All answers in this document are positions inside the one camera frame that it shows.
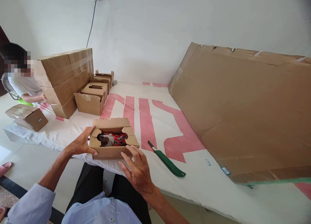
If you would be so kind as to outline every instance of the white sheet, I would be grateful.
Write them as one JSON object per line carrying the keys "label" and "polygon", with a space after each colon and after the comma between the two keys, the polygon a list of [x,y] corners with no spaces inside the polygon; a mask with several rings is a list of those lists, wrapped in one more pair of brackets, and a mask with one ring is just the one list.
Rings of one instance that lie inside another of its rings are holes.
{"label": "white sheet", "polygon": [[[85,126],[91,126],[93,119],[99,118],[76,110],[67,120],[55,117],[50,106],[41,106],[41,109],[49,122],[38,133],[14,121],[5,127],[5,131],[32,144],[61,151]],[[294,184],[257,185],[254,189],[234,184],[198,142],[165,87],[119,82],[111,89],[101,117],[129,117],[147,156],[152,180],[168,195],[201,205],[240,223],[292,224],[310,220],[311,201]],[[148,150],[147,140],[186,172],[186,177],[174,176],[157,155]],[[93,160],[89,154],[75,157],[123,175],[118,160]]]}

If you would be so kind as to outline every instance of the dark hair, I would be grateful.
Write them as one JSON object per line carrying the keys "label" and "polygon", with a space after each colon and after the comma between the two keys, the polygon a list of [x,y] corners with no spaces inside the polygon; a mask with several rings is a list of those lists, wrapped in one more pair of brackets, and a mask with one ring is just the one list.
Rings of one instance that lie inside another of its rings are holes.
{"label": "dark hair", "polygon": [[21,46],[15,43],[7,43],[0,46],[0,55],[5,61],[5,64],[11,63],[10,61],[14,61],[15,64],[19,66],[19,68],[26,68],[27,63],[27,51]]}

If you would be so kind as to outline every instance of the knife handle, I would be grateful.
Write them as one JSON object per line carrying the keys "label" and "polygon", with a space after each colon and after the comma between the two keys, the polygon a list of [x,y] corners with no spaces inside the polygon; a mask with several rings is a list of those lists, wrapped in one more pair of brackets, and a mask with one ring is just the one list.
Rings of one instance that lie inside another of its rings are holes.
{"label": "knife handle", "polygon": [[160,150],[155,150],[155,153],[158,155],[158,157],[164,162],[164,164],[167,166],[167,168],[176,176],[178,177],[185,177],[186,173],[181,171],[180,169],[177,168],[177,166],[172,163],[172,161],[165,156],[164,153],[162,153]]}

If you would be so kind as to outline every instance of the power cord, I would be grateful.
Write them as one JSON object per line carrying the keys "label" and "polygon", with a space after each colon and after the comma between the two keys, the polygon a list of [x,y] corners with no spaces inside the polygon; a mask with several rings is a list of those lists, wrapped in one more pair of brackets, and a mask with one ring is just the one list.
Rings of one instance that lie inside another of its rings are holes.
{"label": "power cord", "polygon": [[91,32],[92,32],[92,27],[93,27],[93,21],[94,21],[94,14],[95,14],[95,8],[96,8],[96,2],[97,0],[95,0],[95,6],[94,6],[94,12],[93,12],[93,19],[92,19],[92,25],[91,25],[91,30],[90,30],[90,34],[88,35],[88,39],[87,39],[87,44],[86,44],[86,48],[88,46],[88,41],[90,40],[90,35],[91,35]]}

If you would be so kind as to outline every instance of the red snack package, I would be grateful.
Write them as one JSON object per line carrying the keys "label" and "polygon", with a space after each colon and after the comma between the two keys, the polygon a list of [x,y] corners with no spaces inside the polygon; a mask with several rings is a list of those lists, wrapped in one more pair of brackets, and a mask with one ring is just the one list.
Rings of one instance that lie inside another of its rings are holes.
{"label": "red snack package", "polygon": [[115,135],[113,133],[100,133],[97,139],[101,142],[100,147],[104,146],[125,146],[125,140],[128,138],[126,133]]}

